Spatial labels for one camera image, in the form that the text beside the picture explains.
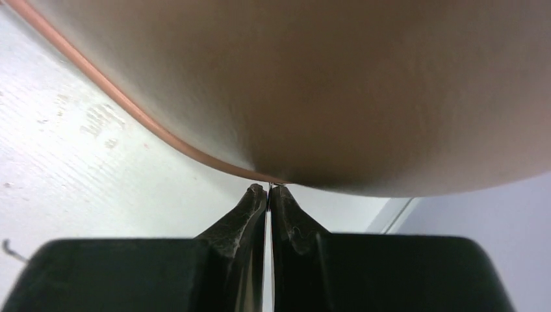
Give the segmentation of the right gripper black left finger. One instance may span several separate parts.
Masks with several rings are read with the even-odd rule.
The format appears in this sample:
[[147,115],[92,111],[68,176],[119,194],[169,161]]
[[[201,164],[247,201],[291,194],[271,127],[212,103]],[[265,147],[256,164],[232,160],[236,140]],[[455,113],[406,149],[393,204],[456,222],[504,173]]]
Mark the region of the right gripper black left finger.
[[261,311],[267,193],[194,238],[59,239],[27,261],[4,311]]

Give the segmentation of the pink suitcase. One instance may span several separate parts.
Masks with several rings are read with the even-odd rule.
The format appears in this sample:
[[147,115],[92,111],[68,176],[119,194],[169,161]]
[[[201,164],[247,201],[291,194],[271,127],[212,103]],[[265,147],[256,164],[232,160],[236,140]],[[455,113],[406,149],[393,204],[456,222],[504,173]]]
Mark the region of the pink suitcase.
[[549,1],[8,1],[235,176],[433,196],[550,171]]

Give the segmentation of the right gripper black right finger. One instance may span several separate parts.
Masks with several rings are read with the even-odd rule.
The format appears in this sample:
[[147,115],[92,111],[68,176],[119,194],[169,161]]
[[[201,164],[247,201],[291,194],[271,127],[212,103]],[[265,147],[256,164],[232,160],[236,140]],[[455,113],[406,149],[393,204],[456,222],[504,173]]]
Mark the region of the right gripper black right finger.
[[285,186],[269,192],[275,311],[512,311],[463,237],[332,233]]

